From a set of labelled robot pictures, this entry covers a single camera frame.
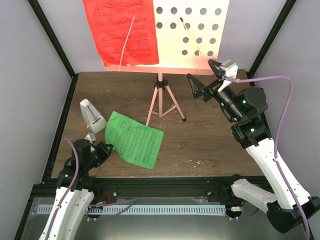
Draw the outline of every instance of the green paper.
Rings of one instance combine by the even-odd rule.
[[[153,169],[164,132],[112,112],[105,129],[105,142],[127,163]]]

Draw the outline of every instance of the red paper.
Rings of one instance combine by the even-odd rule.
[[[105,66],[159,63],[153,0],[83,0],[97,52]]]

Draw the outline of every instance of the music stand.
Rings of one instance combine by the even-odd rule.
[[[146,125],[152,113],[162,117],[175,108],[186,120],[163,73],[213,74],[208,59],[218,58],[228,6],[229,0],[153,0],[159,64],[106,67],[109,71],[158,73]],[[163,89],[167,89],[174,103],[165,113]],[[154,112],[157,93],[159,112]]]

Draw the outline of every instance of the wooden tabletop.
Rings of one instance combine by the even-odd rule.
[[[65,123],[56,157],[53,177],[57,177],[71,156],[71,148],[64,140],[83,139],[89,132],[80,110],[80,102],[88,99],[106,120],[116,111],[145,124],[156,81],[154,73],[137,72],[82,72],[75,87],[70,110]],[[185,75],[164,74],[181,107],[186,121],[177,111],[164,117],[152,115],[149,126],[164,131],[164,138],[154,169],[142,168],[123,161],[116,151],[90,174],[97,177],[181,177],[262,175],[256,162],[236,142],[230,129],[231,123],[224,117],[214,100],[204,102],[193,99]],[[244,70],[239,78],[246,78]],[[213,76],[200,76],[204,84],[214,81]],[[248,84],[232,84],[235,92]],[[163,111],[173,102],[167,92],[163,94]],[[105,131],[95,134],[97,142],[104,140]]]

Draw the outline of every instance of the red wire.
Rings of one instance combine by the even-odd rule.
[[[101,194],[101,196],[108,196],[108,197],[109,197],[108,203],[111,203],[111,195],[110,195],[109,193],[103,192],[103,193]]]

